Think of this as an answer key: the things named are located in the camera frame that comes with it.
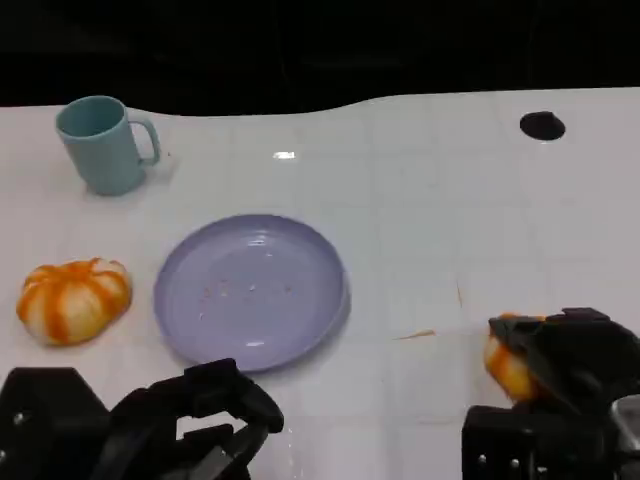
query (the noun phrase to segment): screw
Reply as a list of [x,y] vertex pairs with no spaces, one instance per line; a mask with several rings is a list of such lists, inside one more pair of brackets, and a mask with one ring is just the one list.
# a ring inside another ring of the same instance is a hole
[[22,425],[27,419],[26,415],[22,412],[18,412],[13,416],[13,424],[18,427]]

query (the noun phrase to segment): plate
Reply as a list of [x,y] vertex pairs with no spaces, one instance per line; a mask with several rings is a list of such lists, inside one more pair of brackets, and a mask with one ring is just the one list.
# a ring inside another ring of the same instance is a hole
[[309,352],[350,305],[335,248],[308,225],[273,215],[230,217],[192,233],[154,288],[156,319],[180,355],[231,357],[245,372]]

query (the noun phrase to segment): orange object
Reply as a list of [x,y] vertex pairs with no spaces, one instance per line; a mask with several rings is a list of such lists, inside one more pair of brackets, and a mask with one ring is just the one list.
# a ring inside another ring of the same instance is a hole
[[124,266],[94,258],[36,268],[24,282],[16,311],[42,343],[72,345],[98,335],[130,303]]
[[[516,316],[513,313],[505,313],[500,318]],[[543,321],[545,319],[545,317],[536,318]],[[512,400],[516,402],[531,400],[540,393],[540,388],[525,363],[491,333],[484,349],[484,364],[487,371]]]

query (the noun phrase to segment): black hole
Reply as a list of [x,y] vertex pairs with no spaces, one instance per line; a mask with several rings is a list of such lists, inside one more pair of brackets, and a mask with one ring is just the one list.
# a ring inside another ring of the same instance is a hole
[[553,112],[533,112],[522,117],[520,130],[531,138],[549,142],[562,137],[567,129]]

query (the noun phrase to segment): mug handle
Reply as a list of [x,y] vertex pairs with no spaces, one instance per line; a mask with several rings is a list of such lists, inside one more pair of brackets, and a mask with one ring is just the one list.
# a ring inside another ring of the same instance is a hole
[[138,125],[142,125],[147,133],[149,134],[149,138],[151,138],[151,145],[153,146],[153,156],[151,158],[140,158],[140,163],[142,165],[155,165],[160,160],[160,141],[158,140],[158,133],[156,132],[156,128],[151,123],[151,120],[145,117],[131,117],[129,119],[129,123],[137,123]]

